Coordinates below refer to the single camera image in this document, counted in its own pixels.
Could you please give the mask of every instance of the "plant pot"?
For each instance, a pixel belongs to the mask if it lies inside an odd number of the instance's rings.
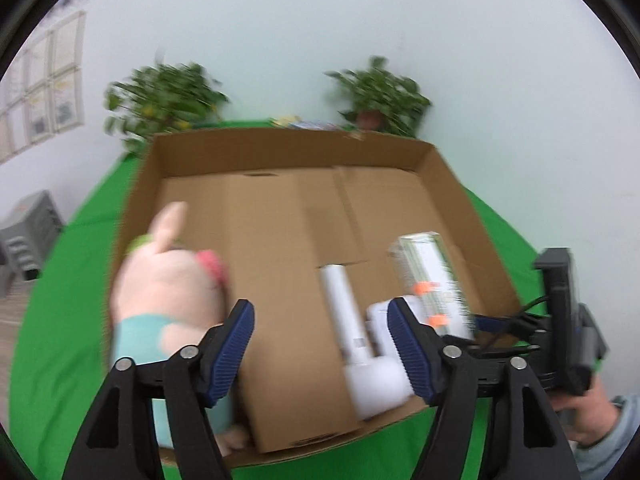
[[[378,110],[361,110],[356,118],[356,126],[359,130],[378,131],[382,129],[385,117]]]

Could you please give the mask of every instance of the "wooden floor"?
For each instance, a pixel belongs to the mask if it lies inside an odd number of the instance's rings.
[[[0,300],[0,422],[8,429],[9,373],[22,317],[33,282],[15,282],[9,296]]]

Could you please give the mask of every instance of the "bolt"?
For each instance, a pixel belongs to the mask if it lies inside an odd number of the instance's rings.
[[[191,359],[198,355],[198,347],[194,345],[185,346],[182,350],[180,350],[180,357],[183,359]]]
[[[511,366],[516,370],[524,370],[527,367],[527,362],[522,357],[516,356],[511,358]]]
[[[119,372],[123,372],[124,370],[129,370],[132,364],[133,364],[133,361],[131,359],[129,359],[128,357],[123,357],[122,359],[118,359],[116,361],[116,370]]]
[[[457,346],[448,345],[442,349],[442,353],[447,357],[451,357],[452,359],[457,359],[462,355],[462,350]]]

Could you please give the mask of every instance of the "potted plant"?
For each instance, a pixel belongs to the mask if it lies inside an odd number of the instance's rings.
[[[120,132],[127,151],[139,153],[156,133],[188,130],[211,116],[220,120],[220,106],[228,98],[210,83],[219,84],[197,63],[134,70],[130,82],[107,87],[105,108],[117,114],[107,118],[104,130]]]
[[[350,99],[351,110],[340,114],[357,128],[415,137],[431,102],[413,79],[395,76],[385,67],[385,57],[372,56],[368,70],[325,74],[337,80]]]

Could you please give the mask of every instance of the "green tablecloth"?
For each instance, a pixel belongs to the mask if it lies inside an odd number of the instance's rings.
[[[263,126],[248,123],[242,126]],[[33,295],[15,350],[10,385],[10,436],[39,480],[58,480],[76,433],[106,370],[103,322],[111,247],[138,162],[124,160],[68,225]],[[540,294],[530,270],[535,252],[491,208],[469,193],[523,301]],[[478,402],[465,465],[475,479],[482,456],[488,403]],[[307,458],[238,468],[240,480],[407,480],[434,410]],[[165,468],[168,480],[179,478]]]

